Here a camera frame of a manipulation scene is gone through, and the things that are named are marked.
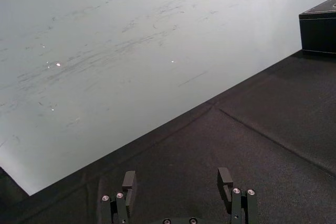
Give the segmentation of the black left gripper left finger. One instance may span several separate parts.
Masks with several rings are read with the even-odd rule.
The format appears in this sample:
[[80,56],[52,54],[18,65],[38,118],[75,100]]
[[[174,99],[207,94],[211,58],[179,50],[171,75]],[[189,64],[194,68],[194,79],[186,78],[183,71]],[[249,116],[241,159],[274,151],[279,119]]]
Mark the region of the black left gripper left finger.
[[122,189],[114,195],[103,194],[101,197],[100,223],[130,223],[130,215],[136,195],[136,173],[134,170],[125,173]]

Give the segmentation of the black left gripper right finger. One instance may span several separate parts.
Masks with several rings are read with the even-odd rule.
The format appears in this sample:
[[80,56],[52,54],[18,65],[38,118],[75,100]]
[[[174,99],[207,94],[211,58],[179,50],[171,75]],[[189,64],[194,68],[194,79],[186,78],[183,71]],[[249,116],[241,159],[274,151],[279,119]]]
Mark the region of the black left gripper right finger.
[[234,186],[226,167],[217,170],[217,187],[224,202],[230,223],[258,223],[257,193],[254,189],[242,190]]

